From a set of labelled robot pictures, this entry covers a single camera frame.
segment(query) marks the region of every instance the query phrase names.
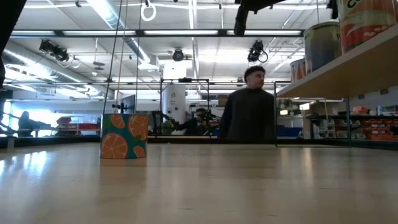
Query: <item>product can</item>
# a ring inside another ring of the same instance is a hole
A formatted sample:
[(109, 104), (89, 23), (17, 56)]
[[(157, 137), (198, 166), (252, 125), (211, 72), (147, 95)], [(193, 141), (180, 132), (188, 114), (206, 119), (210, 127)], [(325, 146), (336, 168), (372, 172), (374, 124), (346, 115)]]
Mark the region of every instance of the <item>product can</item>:
[(304, 78), (307, 74), (305, 59), (303, 58), (290, 63), (290, 72), (292, 74), (292, 83)]
[(148, 150), (148, 115), (103, 114), (101, 158), (138, 159)]
[(341, 55), (338, 22), (324, 22), (304, 32), (307, 75)]
[(397, 23), (396, 0), (338, 0), (343, 53)]

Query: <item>rope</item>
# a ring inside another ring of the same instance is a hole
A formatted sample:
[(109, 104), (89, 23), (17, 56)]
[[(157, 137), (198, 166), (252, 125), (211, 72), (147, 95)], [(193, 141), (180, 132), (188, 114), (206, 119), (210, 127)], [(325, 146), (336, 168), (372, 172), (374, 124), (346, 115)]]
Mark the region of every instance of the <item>rope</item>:
[[(122, 3), (123, 0), (120, 0), (120, 7), (119, 7), (119, 19), (118, 19), (118, 24), (116, 26), (116, 33), (119, 31), (119, 25), (120, 25), (120, 15), (122, 13)], [(104, 101), (104, 110), (102, 114), (105, 114), (105, 108), (106, 108), (106, 100), (108, 98), (108, 92), (109, 92), (109, 86), (111, 84), (111, 75), (112, 75), (112, 67), (113, 67), (113, 58), (114, 58), (114, 51), (116, 48), (116, 40), (118, 39), (117, 36), (114, 37), (114, 42), (113, 42), (113, 50), (112, 50), (112, 58), (111, 58), (111, 68), (109, 69), (109, 77), (108, 77), (108, 86), (106, 87), (106, 93), (105, 93), (105, 101)]]
[[(140, 15), (140, 18), (139, 18), (138, 29), (139, 29), (139, 30), (141, 29), (141, 15)], [(140, 38), (138, 37), (138, 41), (137, 41), (137, 48), (138, 48), (138, 49), (139, 49), (139, 41), (140, 41)], [(139, 62), (139, 54), (140, 54), (140, 52), (139, 52), (139, 50), (138, 50), (138, 52), (137, 52), (137, 68), (136, 68), (136, 100), (134, 100), (134, 112), (137, 111), (137, 99), (138, 99), (138, 62)]]
[[(127, 21), (128, 12), (129, 12), (129, 11), (128, 11), (128, 7), (126, 7), (126, 15), (125, 15), (125, 17), (124, 17), (124, 21)], [(121, 58), (120, 58), (119, 80), (118, 80), (118, 88), (117, 88), (118, 92), (116, 93), (116, 105), (118, 105), (118, 100), (119, 100), (120, 76), (121, 76), (121, 74), (122, 74), (122, 63), (123, 63), (123, 53), (124, 53), (124, 37), (125, 37), (125, 35), (126, 35), (126, 29), (127, 29), (127, 26), (124, 26), (124, 31), (123, 31), (123, 42), (122, 42), (122, 56), (121, 56)], [(115, 113), (118, 112), (118, 107), (117, 107), (117, 106), (115, 106), (114, 112), (115, 112)]]

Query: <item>black hair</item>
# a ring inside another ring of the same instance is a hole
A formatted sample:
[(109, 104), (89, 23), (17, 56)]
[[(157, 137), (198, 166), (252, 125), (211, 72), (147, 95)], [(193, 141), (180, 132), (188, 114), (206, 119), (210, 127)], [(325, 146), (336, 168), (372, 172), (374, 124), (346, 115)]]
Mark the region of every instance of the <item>black hair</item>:
[(247, 83), (248, 82), (248, 76), (250, 74), (252, 74), (253, 72), (264, 72), (264, 74), (266, 73), (266, 70), (259, 65), (256, 66), (251, 66), (250, 68), (248, 68), (245, 72), (244, 72), (244, 82)]
[(206, 110), (205, 110), (204, 108), (199, 108), (199, 109), (197, 109), (197, 112), (203, 112), (203, 113), (206, 113)]

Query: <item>table surface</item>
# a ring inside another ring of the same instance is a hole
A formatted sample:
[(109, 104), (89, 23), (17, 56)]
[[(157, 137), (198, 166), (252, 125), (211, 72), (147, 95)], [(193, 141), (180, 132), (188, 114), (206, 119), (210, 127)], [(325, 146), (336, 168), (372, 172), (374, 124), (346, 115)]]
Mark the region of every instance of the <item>table surface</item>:
[(398, 152), (98, 143), (0, 153), (1, 223), (398, 223)]

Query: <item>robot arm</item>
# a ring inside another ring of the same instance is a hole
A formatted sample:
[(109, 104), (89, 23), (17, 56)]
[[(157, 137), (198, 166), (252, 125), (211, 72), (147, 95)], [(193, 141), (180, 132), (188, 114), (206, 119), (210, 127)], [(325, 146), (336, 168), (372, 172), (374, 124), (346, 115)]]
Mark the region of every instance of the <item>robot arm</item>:
[[(236, 15), (234, 34), (240, 37), (244, 36), (249, 11), (257, 14), (258, 10), (283, 1), (285, 0), (235, 0), (235, 4), (240, 4), (240, 6)], [(336, 19), (338, 15), (337, 0), (329, 0), (328, 8), (333, 10), (332, 18)]]

